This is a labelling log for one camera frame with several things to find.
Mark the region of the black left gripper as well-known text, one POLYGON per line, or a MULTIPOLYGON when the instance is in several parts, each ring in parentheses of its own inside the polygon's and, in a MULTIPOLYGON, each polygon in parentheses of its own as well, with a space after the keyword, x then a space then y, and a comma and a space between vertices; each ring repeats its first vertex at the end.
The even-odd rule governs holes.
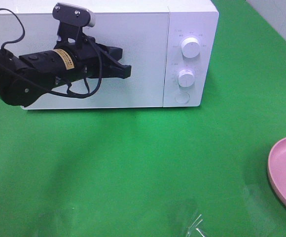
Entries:
POLYGON ((53 74, 67 81, 83 78, 121 78, 131 76, 131 65, 121 65, 123 49, 95 43, 83 33, 85 24, 60 22, 58 40, 53 49, 53 74), (113 59, 102 58, 107 54, 113 59))

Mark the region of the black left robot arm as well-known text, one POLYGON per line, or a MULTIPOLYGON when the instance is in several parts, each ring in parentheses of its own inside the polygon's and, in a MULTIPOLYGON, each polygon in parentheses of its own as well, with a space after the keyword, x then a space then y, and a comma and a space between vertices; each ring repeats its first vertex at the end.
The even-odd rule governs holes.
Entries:
POLYGON ((61 21, 53 50, 17 57, 0 49, 0 99, 23 107, 46 93, 84 99, 99 90, 103 78, 128 78, 131 66, 119 63, 123 50, 96 43, 83 26, 61 21))

